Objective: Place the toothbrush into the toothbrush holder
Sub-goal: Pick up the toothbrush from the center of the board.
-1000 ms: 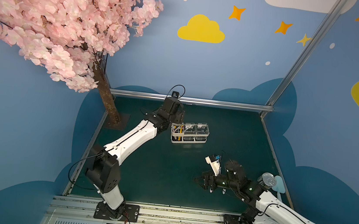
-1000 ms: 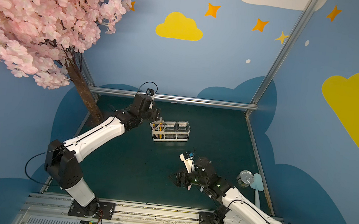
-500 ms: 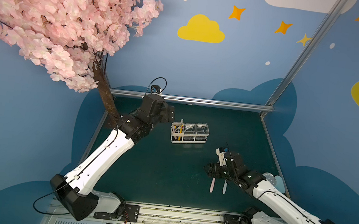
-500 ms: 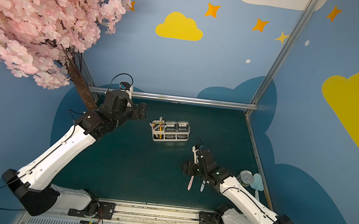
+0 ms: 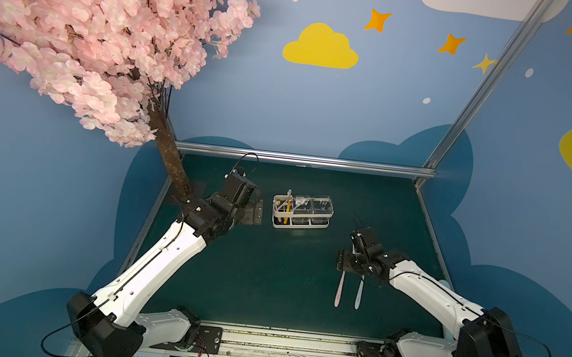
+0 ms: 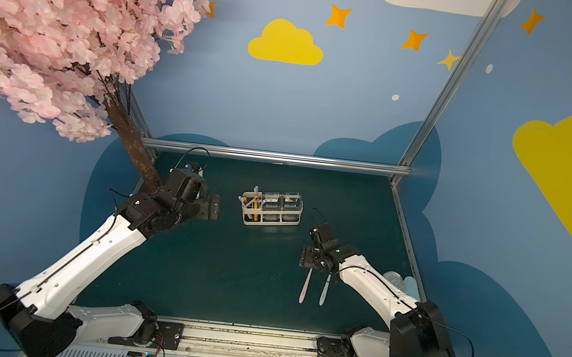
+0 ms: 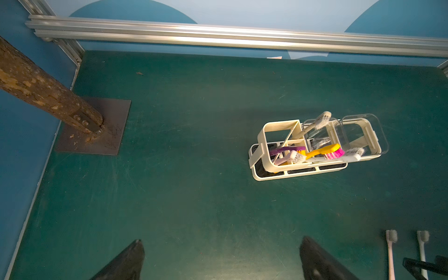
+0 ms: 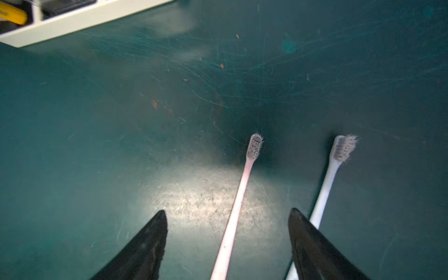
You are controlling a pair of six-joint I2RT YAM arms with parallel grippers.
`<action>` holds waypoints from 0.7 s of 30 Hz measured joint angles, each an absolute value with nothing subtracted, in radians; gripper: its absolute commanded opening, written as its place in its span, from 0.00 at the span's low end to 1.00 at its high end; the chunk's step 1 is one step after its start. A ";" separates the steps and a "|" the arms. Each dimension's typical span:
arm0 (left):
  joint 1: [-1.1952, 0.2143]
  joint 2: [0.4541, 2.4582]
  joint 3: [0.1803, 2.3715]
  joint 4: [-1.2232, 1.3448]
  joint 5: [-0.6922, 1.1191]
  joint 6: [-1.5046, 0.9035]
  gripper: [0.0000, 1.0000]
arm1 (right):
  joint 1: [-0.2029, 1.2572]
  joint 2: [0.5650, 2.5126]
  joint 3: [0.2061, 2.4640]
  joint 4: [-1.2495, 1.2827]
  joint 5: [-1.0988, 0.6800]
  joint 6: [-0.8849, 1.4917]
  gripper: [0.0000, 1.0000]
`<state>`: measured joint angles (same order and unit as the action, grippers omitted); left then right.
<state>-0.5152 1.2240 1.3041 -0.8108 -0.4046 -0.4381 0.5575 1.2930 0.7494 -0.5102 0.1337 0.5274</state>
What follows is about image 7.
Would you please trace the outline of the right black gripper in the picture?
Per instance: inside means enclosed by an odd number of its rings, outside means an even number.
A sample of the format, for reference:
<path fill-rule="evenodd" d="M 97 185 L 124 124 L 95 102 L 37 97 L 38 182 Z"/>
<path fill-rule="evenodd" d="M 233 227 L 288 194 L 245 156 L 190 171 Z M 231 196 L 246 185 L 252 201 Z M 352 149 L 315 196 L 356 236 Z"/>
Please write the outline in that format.
<path fill-rule="evenodd" d="M 434 263 L 403 258 L 402 265 L 416 280 L 425 280 L 421 270 L 448 276 L 448 258 L 441 255 L 435 257 Z"/>

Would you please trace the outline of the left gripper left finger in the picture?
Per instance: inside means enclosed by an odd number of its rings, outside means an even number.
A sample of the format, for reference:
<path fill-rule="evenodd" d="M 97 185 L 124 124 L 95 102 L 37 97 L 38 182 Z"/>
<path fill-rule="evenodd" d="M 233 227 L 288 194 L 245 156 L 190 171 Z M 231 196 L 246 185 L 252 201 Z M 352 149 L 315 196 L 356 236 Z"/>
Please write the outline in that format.
<path fill-rule="evenodd" d="M 140 239 L 134 240 L 91 280 L 139 280 L 144 260 L 143 243 Z"/>

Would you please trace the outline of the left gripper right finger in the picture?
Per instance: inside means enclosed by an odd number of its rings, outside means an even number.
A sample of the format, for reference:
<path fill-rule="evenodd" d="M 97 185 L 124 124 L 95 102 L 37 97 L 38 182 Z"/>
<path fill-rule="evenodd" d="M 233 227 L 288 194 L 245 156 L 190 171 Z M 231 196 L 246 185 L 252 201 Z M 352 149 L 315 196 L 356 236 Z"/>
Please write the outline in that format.
<path fill-rule="evenodd" d="M 299 251 L 306 280 L 359 279 L 309 236 L 303 237 Z"/>

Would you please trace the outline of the pale white toothbrush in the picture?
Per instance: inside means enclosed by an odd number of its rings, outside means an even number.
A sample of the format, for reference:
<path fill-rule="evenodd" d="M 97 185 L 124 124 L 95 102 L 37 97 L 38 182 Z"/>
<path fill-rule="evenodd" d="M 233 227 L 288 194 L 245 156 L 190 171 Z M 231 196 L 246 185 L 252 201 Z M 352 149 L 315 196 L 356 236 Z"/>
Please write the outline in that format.
<path fill-rule="evenodd" d="M 420 260 L 426 262 L 425 244 L 429 242 L 430 234 L 428 231 L 417 231 L 416 234 L 420 250 Z"/>

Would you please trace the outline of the light pink toothbrush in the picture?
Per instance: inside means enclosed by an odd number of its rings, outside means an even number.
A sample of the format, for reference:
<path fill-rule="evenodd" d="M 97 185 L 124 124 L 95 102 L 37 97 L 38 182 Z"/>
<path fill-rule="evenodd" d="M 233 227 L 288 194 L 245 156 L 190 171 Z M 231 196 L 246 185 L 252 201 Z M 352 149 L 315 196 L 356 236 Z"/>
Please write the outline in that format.
<path fill-rule="evenodd" d="M 396 230 L 385 231 L 387 254 L 388 254 L 388 279 L 395 280 L 394 260 L 393 260 L 393 244 L 398 241 L 398 234 Z"/>

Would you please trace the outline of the yellow toothbrush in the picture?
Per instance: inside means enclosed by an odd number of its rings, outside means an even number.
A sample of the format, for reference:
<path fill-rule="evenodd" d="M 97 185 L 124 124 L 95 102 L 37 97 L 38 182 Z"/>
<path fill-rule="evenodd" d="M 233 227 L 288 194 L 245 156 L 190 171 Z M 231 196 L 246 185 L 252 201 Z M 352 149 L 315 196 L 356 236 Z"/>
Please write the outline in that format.
<path fill-rule="evenodd" d="M 306 153 L 306 160 L 316 157 L 318 155 L 323 155 L 325 160 L 334 160 L 344 156 L 345 152 L 340 146 L 340 144 L 335 143 Z"/>

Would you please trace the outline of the purple toothbrush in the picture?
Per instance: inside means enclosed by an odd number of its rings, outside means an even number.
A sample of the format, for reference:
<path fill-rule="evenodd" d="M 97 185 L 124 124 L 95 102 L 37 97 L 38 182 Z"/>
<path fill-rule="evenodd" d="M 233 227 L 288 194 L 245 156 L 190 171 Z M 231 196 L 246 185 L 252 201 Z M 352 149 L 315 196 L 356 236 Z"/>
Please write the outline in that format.
<path fill-rule="evenodd" d="M 306 155 L 305 147 L 291 147 L 291 146 L 277 147 L 276 149 L 270 150 L 269 155 L 275 156 L 277 154 L 281 154 L 286 151 L 296 151 L 299 154 Z"/>

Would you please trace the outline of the grey white toothbrush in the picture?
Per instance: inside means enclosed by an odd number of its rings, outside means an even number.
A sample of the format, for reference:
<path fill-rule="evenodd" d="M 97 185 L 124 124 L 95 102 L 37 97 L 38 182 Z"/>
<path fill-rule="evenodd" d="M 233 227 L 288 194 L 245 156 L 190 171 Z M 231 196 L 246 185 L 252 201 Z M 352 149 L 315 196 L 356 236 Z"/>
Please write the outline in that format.
<path fill-rule="evenodd" d="M 321 115 L 319 115 L 314 122 L 312 122 L 310 125 L 308 125 L 305 129 L 303 129 L 298 135 L 297 138 L 300 139 L 302 138 L 305 134 L 307 134 L 308 132 L 310 132 L 312 129 L 321 129 L 323 127 L 325 127 L 330 119 L 331 119 L 331 112 L 325 111 L 323 112 Z M 292 135 L 292 133 L 294 132 L 294 130 L 296 129 L 296 127 L 298 126 L 299 122 L 297 121 L 291 128 L 290 133 L 288 134 L 288 136 L 286 137 L 285 141 L 283 142 L 283 144 L 281 145 L 281 148 L 285 147 L 289 137 Z"/>

